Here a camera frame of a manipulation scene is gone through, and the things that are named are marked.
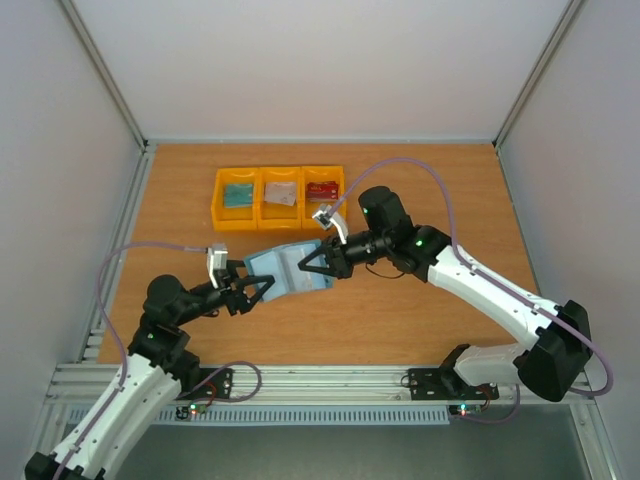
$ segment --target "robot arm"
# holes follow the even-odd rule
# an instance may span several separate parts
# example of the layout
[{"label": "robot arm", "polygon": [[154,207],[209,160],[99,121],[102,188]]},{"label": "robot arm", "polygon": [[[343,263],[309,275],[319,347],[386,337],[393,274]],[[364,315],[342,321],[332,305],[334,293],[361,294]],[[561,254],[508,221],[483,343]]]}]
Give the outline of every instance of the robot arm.
[{"label": "robot arm", "polygon": [[[355,265],[387,258],[399,271],[465,300],[517,341],[501,347],[456,347],[440,368],[451,398],[465,387],[495,382],[522,383],[546,400],[562,400],[591,351],[539,312],[556,312],[558,318],[590,338],[584,308],[572,301],[560,306],[528,292],[471,258],[461,247],[456,255],[448,235],[431,226],[414,225],[398,196],[387,187],[366,190],[358,202],[369,230],[348,235],[344,222],[330,217],[329,209],[321,207],[316,219],[325,228],[335,226],[338,234],[325,239],[303,259],[301,270],[349,278]],[[319,255],[326,258],[327,267],[309,266]]]},{"label": "robot arm", "polygon": [[[186,290],[172,275],[155,278],[147,289],[140,327],[123,368],[83,421],[51,453],[35,453],[26,480],[109,480],[159,411],[203,380],[200,359],[185,350],[189,335],[178,328],[201,316],[247,313],[273,285],[271,275],[241,278],[243,262],[226,260],[214,247],[207,255],[211,282]],[[256,291],[247,295],[245,287]]]}]

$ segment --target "red package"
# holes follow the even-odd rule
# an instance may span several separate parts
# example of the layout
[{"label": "red package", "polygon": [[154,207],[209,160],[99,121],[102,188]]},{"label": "red package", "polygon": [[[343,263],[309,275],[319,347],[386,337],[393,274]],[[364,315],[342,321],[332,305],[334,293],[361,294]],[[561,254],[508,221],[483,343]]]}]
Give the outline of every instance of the red package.
[{"label": "red package", "polygon": [[307,200],[311,202],[327,202],[338,199],[337,182],[309,182],[307,184]]}]

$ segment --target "black wire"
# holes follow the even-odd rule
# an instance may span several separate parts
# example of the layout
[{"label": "black wire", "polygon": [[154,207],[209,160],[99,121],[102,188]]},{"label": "black wire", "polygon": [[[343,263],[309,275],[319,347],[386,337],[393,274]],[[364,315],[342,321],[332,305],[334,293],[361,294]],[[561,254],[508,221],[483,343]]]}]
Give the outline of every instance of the black wire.
[{"label": "black wire", "polygon": [[380,277],[380,278],[386,278],[387,280],[395,280],[397,278],[403,277],[404,273],[401,273],[400,275],[396,275],[395,277],[388,277],[386,275],[380,275],[378,272],[374,272],[373,270],[371,270],[371,267],[369,266],[368,263],[364,264],[364,268],[367,269],[367,272],[369,273],[373,273],[376,277]]}]

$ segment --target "cable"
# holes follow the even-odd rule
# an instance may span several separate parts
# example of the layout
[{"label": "cable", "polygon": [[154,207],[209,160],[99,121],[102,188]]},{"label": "cable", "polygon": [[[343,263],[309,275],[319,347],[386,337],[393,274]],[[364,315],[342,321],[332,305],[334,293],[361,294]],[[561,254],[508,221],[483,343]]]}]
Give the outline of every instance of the cable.
[{"label": "cable", "polygon": [[484,405],[480,407],[480,411],[485,412],[489,409],[489,406],[491,405],[491,395],[489,394],[489,391],[485,387],[480,386],[478,387],[478,390],[484,393],[484,396],[487,397],[487,399],[484,402]]},{"label": "cable", "polygon": [[[393,250],[391,250],[391,246],[389,245],[390,240],[389,237],[386,235],[387,232],[391,231],[391,229],[385,229],[382,231],[382,238],[384,238],[384,248],[387,251],[387,254],[389,255],[391,262],[393,263],[394,260],[398,259],[398,256],[393,252]],[[365,267],[369,272],[373,273],[374,275],[377,275],[380,278],[387,278],[389,280],[395,280],[396,278],[400,278],[400,277],[404,277],[404,272],[402,272],[400,275],[397,275],[395,277],[387,277],[386,275],[380,275],[377,272],[374,272],[373,270],[371,270],[368,266],[368,264],[365,264]]]},{"label": "cable", "polygon": [[471,417],[468,415],[462,416],[462,415],[456,415],[455,418],[459,418],[460,420],[465,420],[468,422],[472,422],[472,423],[480,423],[482,425],[503,425],[507,422],[510,422],[511,420],[513,420],[517,415],[518,412],[520,411],[520,385],[516,384],[516,400],[513,404],[513,408],[511,409],[511,411],[509,412],[509,415],[507,415],[504,418],[499,418],[497,420],[489,420],[489,419],[485,419],[485,418],[478,418],[478,417]]},{"label": "cable", "polygon": [[213,399],[216,398],[216,393],[218,392],[218,389],[211,382],[207,382],[207,383],[205,383],[205,385],[208,386],[208,387],[211,387],[211,397],[209,398],[209,401],[207,402],[207,404],[204,407],[204,408],[209,408],[211,406],[211,404],[213,403]]},{"label": "cable", "polygon": [[520,301],[527,308],[530,308],[530,309],[532,309],[534,311],[537,311],[538,313],[543,315],[545,318],[547,318],[551,322],[555,323],[556,325],[560,326],[561,328],[563,328],[564,330],[569,332],[571,335],[573,335],[575,338],[577,338],[580,342],[582,342],[587,348],[589,348],[595,354],[596,357],[598,357],[598,360],[600,360],[600,363],[602,363],[602,366],[604,367],[604,370],[605,370],[605,372],[607,374],[607,380],[605,382],[604,387],[602,387],[599,390],[593,390],[593,391],[591,391],[591,390],[580,390],[580,389],[577,389],[577,388],[570,388],[569,391],[573,392],[573,393],[578,393],[580,395],[593,396],[593,397],[601,396],[601,395],[605,395],[606,393],[609,393],[609,391],[611,391],[611,389],[613,388],[613,369],[611,368],[611,364],[609,363],[609,361],[605,357],[604,352],[602,350],[600,350],[600,348],[596,344],[594,344],[590,339],[588,339],[585,335],[583,335],[582,333],[577,331],[575,328],[573,328],[567,322],[565,322],[564,320],[558,318],[555,314],[553,314],[551,312],[548,312],[543,308],[538,308],[538,306],[534,302],[529,300],[527,297],[524,297],[524,296],[520,295],[517,291],[512,290],[508,285],[503,284],[500,280],[494,278],[492,275],[486,273],[485,271],[483,271],[480,268],[477,268],[476,265],[472,265],[460,253],[460,251],[458,249],[458,247],[459,247],[459,244],[458,244],[458,233],[457,233],[457,230],[456,230],[456,221],[455,221],[455,218],[454,218],[454,215],[453,215],[453,202],[451,201],[451,196],[449,195],[449,191],[447,190],[447,187],[444,184],[444,181],[442,180],[440,175],[438,175],[438,173],[430,165],[428,165],[428,164],[426,164],[424,162],[421,162],[420,160],[416,160],[415,158],[409,158],[409,157],[389,158],[387,160],[383,160],[381,162],[376,163],[375,165],[367,168],[358,178],[356,178],[356,180],[349,186],[349,188],[338,199],[338,201],[336,203],[334,203],[333,206],[329,209],[329,212],[328,212],[329,216],[333,215],[338,210],[338,208],[340,208],[340,205],[342,205],[342,203],[346,200],[347,196],[367,176],[369,176],[371,173],[373,173],[377,169],[379,169],[381,167],[384,167],[385,165],[389,165],[389,164],[392,164],[392,163],[401,163],[401,162],[412,163],[414,165],[417,165],[417,166],[425,169],[427,172],[429,172],[431,174],[431,176],[434,178],[434,180],[436,181],[436,183],[440,187],[440,191],[442,192],[442,196],[444,197],[444,202],[445,202],[446,207],[447,207],[447,215],[449,217],[449,230],[451,232],[450,233],[450,235],[451,235],[451,246],[453,247],[454,255],[456,256],[458,261],[460,261],[461,264],[463,264],[469,270],[472,270],[474,273],[476,273],[480,277],[482,277],[485,280],[487,280],[493,286],[499,288],[500,290],[502,290],[506,294],[508,294],[511,297],[515,298],[516,300]]},{"label": "cable", "polygon": [[260,369],[258,367],[256,367],[251,362],[247,362],[245,360],[236,360],[235,362],[225,363],[221,367],[215,369],[213,372],[211,372],[209,375],[207,375],[204,380],[202,380],[199,384],[197,384],[195,387],[193,387],[190,392],[185,392],[185,393],[181,393],[180,395],[178,395],[176,397],[176,400],[184,398],[187,395],[191,395],[193,392],[198,390],[200,387],[202,387],[203,385],[206,385],[207,382],[209,382],[213,377],[215,377],[219,373],[223,372],[227,368],[231,368],[231,367],[235,367],[235,366],[245,366],[245,367],[251,368],[255,372],[256,377],[257,377],[256,378],[256,386],[253,388],[253,390],[250,393],[248,393],[246,395],[243,395],[241,397],[236,397],[236,398],[218,398],[216,401],[217,402],[222,402],[222,403],[240,403],[240,402],[244,402],[246,400],[249,400],[250,398],[255,397],[256,394],[262,388],[262,372],[260,372]]},{"label": "cable", "polygon": [[107,266],[109,265],[111,260],[116,255],[121,254],[125,250],[129,250],[131,248],[140,248],[140,247],[166,248],[166,249],[170,249],[170,250],[179,250],[179,251],[183,251],[183,252],[194,252],[194,253],[206,253],[207,252],[206,247],[187,247],[187,246],[175,245],[173,243],[164,243],[164,242],[132,242],[132,243],[127,243],[127,244],[125,244],[125,245],[123,245],[121,247],[118,247],[115,250],[113,250],[111,253],[109,253],[106,256],[106,258],[100,264],[100,267],[98,269],[98,275],[96,276],[96,282],[95,282],[96,303],[98,304],[98,311],[100,312],[100,316],[104,320],[104,322],[105,322],[105,324],[107,326],[107,329],[109,330],[109,332],[113,336],[113,339],[116,342],[116,346],[118,347],[118,352],[120,354],[120,362],[122,363],[122,374],[120,375],[120,379],[118,380],[118,388],[114,389],[111,392],[111,394],[107,397],[107,399],[102,404],[102,406],[98,409],[96,414],[93,416],[91,421],[89,421],[89,423],[87,424],[85,429],[82,431],[82,433],[80,433],[80,435],[78,435],[78,438],[73,443],[73,447],[74,448],[70,449],[69,452],[62,459],[62,462],[60,462],[60,465],[56,469],[56,472],[53,475],[52,480],[59,480],[60,475],[62,475],[62,472],[64,471],[65,467],[67,466],[67,464],[71,460],[71,457],[73,456],[73,454],[78,450],[78,448],[80,448],[80,445],[82,444],[82,442],[89,435],[89,433],[91,432],[93,427],[96,425],[96,423],[98,423],[98,420],[100,420],[100,418],[102,417],[104,412],[107,410],[107,408],[109,408],[109,405],[111,405],[113,400],[116,398],[116,395],[118,394],[118,392],[122,388],[122,385],[126,381],[127,372],[128,372],[127,351],[125,350],[124,344],[122,343],[122,339],[118,336],[118,332],[116,332],[115,327],[111,323],[111,320],[109,319],[109,315],[107,315],[107,310],[106,310],[106,308],[104,306],[104,303],[102,302],[102,298],[101,298],[102,277],[104,275],[104,272],[105,272]]},{"label": "cable", "polygon": [[366,269],[367,269],[367,272],[369,272],[369,273],[373,273],[376,277],[386,278],[387,280],[396,280],[397,278],[404,277],[404,272],[403,272],[403,273],[401,273],[400,275],[395,275],[395,276],[393,276],[393,277],[388,277],[387,275],[382,275],[382,274],[380,274],[380,273],[378,273],[378,272],[373,271],[373,270],[371,269],[371,265],[369,265],[368,263],[365,263],[365,264],[364,264],[364,268],[366,268]]}]

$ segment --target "compartment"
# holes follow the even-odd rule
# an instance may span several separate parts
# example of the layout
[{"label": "compartment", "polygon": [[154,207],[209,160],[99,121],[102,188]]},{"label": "compartment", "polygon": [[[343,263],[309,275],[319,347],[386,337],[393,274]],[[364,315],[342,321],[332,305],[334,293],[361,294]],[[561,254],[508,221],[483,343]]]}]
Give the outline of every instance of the compartment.
[{"label": "compartment", "polygon": [[[259,175],[260,191],[254,197],[258,208],[258,229],[300,229],[304,204],[300,167],[261,167]],[[289,206],[265,202],[265,188],[270,182],[295,182],[296,203]]]},{"label": "compartment", "polygon": [[[248,207],[226,208],[224,192],[232,183],[253,184],[253,202]],[[259,195],[260,175],[258,168],[221,168],[216,173],[216,182],[211,202],[213,228],[224,232],[230,230],[257,230],[257,202]]]},{"label": "compartment", "polygon": [[[302,195],[304,197],[303,205],[302,205],[302,228],[305,230],[320,230],[321,227],[316,223],[316,221],[311,218],[313,212],[315,212],[318,207],[322,204],[322,202],[309,202],[306,197],[307,184],[309,182],[329,182],[331,180],[338,182],[338,196],[342,196],[345,190],[344,184],[344,170],[340,166],[305,166],[300,167],[301,170],[301,188]],[[347,218],[347,202],[345,201],[340,208],[338,209],[338,213],[342,215],[344,218]]]}]

